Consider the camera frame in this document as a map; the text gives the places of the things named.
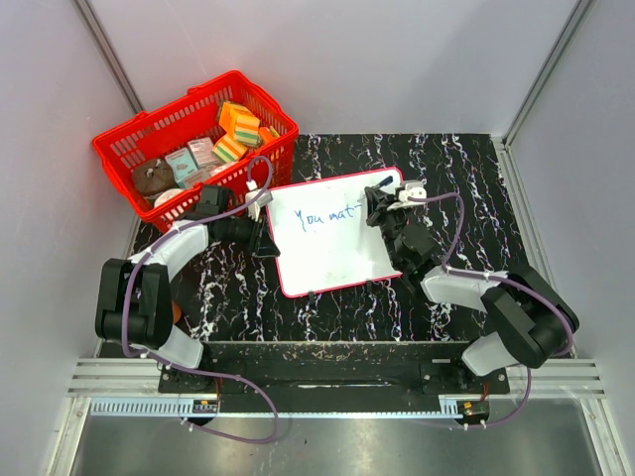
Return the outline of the blue capped whiteboard marker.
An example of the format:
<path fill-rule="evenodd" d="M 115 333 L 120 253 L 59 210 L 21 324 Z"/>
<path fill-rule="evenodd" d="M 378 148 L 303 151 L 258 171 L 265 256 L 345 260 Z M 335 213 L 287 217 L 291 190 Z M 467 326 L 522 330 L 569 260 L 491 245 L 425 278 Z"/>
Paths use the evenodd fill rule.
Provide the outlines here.
<path fill-rule="evenodd" d="M 382 178 L 379 182 L 377 182 L 375 184 L 372 184 L 372 185 L 367 185 L 367 186 L 378 185 L 378 186 L 380 186 L 383 189 L 384 187 L 386 187 L 387 185 L 391 184 L 392 182 L 393 182 L 393 178 L 392 177 L 385 177 L 385 178 Z M 360 200 L 362 200 L 362 199 L 366 200 L 366 197 L 365 197 L 365 194 L 364 194 L 364 188 L 363 188 L 363 191 L 361 192 Z"/>

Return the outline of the pink framed whiteboard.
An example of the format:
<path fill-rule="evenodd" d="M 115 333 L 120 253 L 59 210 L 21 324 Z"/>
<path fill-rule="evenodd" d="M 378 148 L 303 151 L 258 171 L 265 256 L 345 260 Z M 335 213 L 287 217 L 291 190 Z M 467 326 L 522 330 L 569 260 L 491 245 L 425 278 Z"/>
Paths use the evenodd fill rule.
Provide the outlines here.
<path fill-rule="evenodd" d="M 386 180 L 395 190 L 396 168 L 294 183 L 273 188 L 267 205 L 282 293 L 300 298 L 397 278 L 381 233 L 366 224 L 364 188 Z"/>

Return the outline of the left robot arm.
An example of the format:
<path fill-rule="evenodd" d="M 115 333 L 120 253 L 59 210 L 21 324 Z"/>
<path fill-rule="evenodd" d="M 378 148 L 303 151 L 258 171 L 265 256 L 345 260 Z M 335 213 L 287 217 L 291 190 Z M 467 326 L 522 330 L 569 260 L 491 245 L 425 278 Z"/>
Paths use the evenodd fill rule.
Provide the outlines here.
<path fill-rule="evenodd" d="M 231 208 L 233 191 L 206 185 L 198 202 L 154 244 L 126 260 L 108 260 L 100 277 L 96 335 L 119 343 L 128 355 L 152 353 L 182 367 L 181 381 L 194 392 L 209 389 L 215 370 L 202 360 L 203 344 L 175 324 L 171 281 L 214 243 L 242 245 L 258 258 L 280 255 L 261 217 L 272 194 L 253 180 L 248 187 L 246 203 Z"/>

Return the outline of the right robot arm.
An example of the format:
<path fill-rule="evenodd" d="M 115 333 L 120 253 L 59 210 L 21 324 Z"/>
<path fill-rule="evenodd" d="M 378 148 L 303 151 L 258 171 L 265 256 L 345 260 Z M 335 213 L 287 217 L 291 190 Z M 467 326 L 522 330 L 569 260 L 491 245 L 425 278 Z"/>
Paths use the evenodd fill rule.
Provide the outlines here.
<path fill-rule="evenodd" d="M 414 207 L 432 202 L 422 183 L 404 181 L 392 193 L 385 185 L 365 187 L 366 223 L 379 229 L 389 261 L 406 287 L 432 303 L 484 312 L 493 327 L 452 366 L 457 389 L 472 393 L 495 370 L 515 364 L 538 369 L 571 352 L 579 320 L 534 268 L 476 272 L 451 266 L 450 254 L 442 253 L 428 228 L 411 217 Z"/>

